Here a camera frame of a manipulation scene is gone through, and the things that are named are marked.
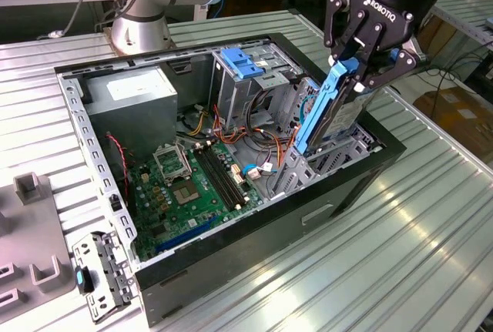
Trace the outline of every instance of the metal slat surface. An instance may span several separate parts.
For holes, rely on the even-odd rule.
[[[170,31],[180,47],[283,32],[328,70],[320,31],[289,12],[171,25]],[[110,51],[102,45],[102,35],[0,46],[0,51],[8,58],[12,49],[15,56],[9,61],[16,62],[23,77],[38,66],[22,64],[23,49],[43,59],[53,45],[62,51],[54,54],[60,63],[68,63],[77,61],[78,48],[90,51],[87,41],[94,44],[94,55]],[[0,185],[32,170],[48,174],[71,246],[90,231],[109,230],[109,224],[63,101],[46,96],[53,94],[54,83],[49,72],[0,81]],[[407,150],[356,204],[153,330],[477,327],[493,306],[493,173],[390,91],[369,110]],[[134,300],[94,326],[85,300],[74,290],[9,321],[2,330],[143,330],[146,325]]]
[[[431,13],[482,45],[493,41],[493,30],[485,24],[493,17],[493,0],[438,0]]]

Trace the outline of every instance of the open computer tower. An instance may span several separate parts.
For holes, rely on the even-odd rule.
[[[95,323],[136,296],[159,323],[342,213],[404,151],[364,94],[299,153],[327,75],[280,34],[56,73],[114,229],[73,248]]]

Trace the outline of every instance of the red wire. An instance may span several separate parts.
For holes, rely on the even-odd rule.
[[[125,201],[128,200],[129,197],[129,180],[127,178],[127,168],[126,168],[126,160],[125,160],[125,155],[123,154],[123,147],[119,144],[119,142],[116,140],[115,137],[113,137],[111,134],[106,135],[109,139],[111,139],[115,144],[116,148],[120,152],[120,156],[122,157],[122,162],[123,162],[123,178],[125,180]]]

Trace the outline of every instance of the metal chassis frame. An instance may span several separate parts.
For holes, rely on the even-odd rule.
[[[129,215],[127,210],[119,210],[114,213],[109,205],[109,197],[112,195],[116,194],[121,202],[123,202],[123,200],[119,194],[116,182],[112,177],[109,167],[107,166],[106,159],[102,154],[97,138],[94,135],[89,117],[82,107],[82,100],[80,99],[79,94],[75,92],[77,82],[74,82],[73,79],[84,76],[85,73],[99,75],[101,72],[108,73],[112,70],[125,69],[130,66],[152,65],[171,59],[188,57],[191,56],[194,51],[202,54],[206,51],[212,52],[220,49],[221,46],[228,44],[241,43],[244,45],[256,45],[263,40],[270,40],[274,42],[281,51],[289,53],[292,60],[303,68],[315,81],[321,84],[325,80],[326,75],[321,69],[311,62],[308,57],[306,57],[288,39],[277,33],[247,37],[244,39],[234,39],[228,42],[221,42],[216,47],[211,45],[198,45],[184,50],[154,52],[145,55],[126,56],[118,59],[55,68],[59,82],[62,85],[62,93],[65,97],[65,102],[72,114],[72,124],[78,135],[86,138],[85,140],[79,139],[79,143],[85,147],[82,149],[84,157],[86,161],[91,161],[95,168],[97,166],[103,166],[104,173],[96,174],[99,179],[95,179],[95,182],[99,185],[101,193],[100,199],[102,200],[102,207],[106,210],[107,217],[112,218],[113,222],[119,222],[117,229],[119,227],[124,229],[124,231],[120,230],[118,234],[125,247],[130,248],[131,242],[136,237],[136,230],[132,224],[132,220],[129,220],[129,218],[123,219],[124,216]],[[362,194],[364,189],[373,182],[381,171],[393,164],[399,155],[405,151],[404,145],[402,145],[368,113],[362,114],[358,122],[366,130],[371,131],[371,133],[385,145],[385,148],[378,153],[371,154],[366,159],[348,166],[346,169],[339,170],[324,179],[316,181],[306,189],[298,190],[281,200],[272,201],[269,205],[270,210],[259,210],[252,213],[254,215],[243,216],[242,220],[230,223],[228,227],[222,228],[222,230],[213,231],[209,236],[202,238],[201,241],[188,243],[187,246],[182,246],[179,251],[170,253],[167,257],[159,260],[155,258],[155,261],[147,262],[144,267],[141,267],[142,264],[135,265],[133,259],[130,259],[130,263],[133,263],[132,269],[135,272],[137,283],[142,294],[149,325],[154,325],[161,319],[178,311],[185,303],[192,301],[189,299],[189,295],[182,295],[179,292],[180,284],[182,286],[183,284],[187,285],[189,277],[185,276],[189,273],[189,270],[190,273],[193,273],[191,270],[192,267],[203,266],[204,260],[213,261],[214,259],[218,259],[217,257],[224,257],[225,254],[234,251],[232,249],[235,249],[235,247],[244,246],[245,241],[247,243],[251,240],[257,242],[258,239],[262,237],[265,230],[273,228],[276,223],[279,225],[279,223],[286,220],[297,220],[296,216],[299,216],[302,211],[307,215],[310,215],[309,213],[313,213],[313,211],[320,209],[318,203],[314,203],[314,201],[317,200],[313,200],[313,197],[320,198],[321,196],[325,196],[330,191],[343,186],[346,182],[361,177],[356,186],[346,195],[344,200],[326,214],[332,214],[333,216],[341,213]],[[316,221],[316,225],[312,228],[323,224],[329,217],[330,215],[327,216],[325,220]],[[193,299],[204,296],[220,286],[222,282],[218,283],[217,277],[227,277],[226,280],[233,278],[255,263],[262,261],[272,253],[280,250],[288,243],[297,240],[312,228],[306,226],[302,228],[300,232],[288,233],[288,237],[285,238],[284,242],[273,243],[272,246],[266,246],[261,251],[252,252],[252,258],[248,264],[242,263],[241,259],[238,258],[231,259],[229,263],[231,263],[230,265],[233,267],[234,272],[224,273],[226,270],[222,268],[216,273],[204,273],[203,287],[201,287],[200,290],[195,290],[196,294],[194,294]],[[169,297],[170,293],[176,296],[173,297],[172,300]],[[162,302],[168,303],[166,305],[167,309],[165,313],[162,312]],[[169,303],[175,304],[175,307],[169,308]],[[160,318],[156,317],[155,310],[160,314]]]

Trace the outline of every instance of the blue latch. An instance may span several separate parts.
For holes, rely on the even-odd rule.
[[[223,49],[221,55],[241,79],[263,74],[263,69],[255,66],[250,57],[241,49]]]

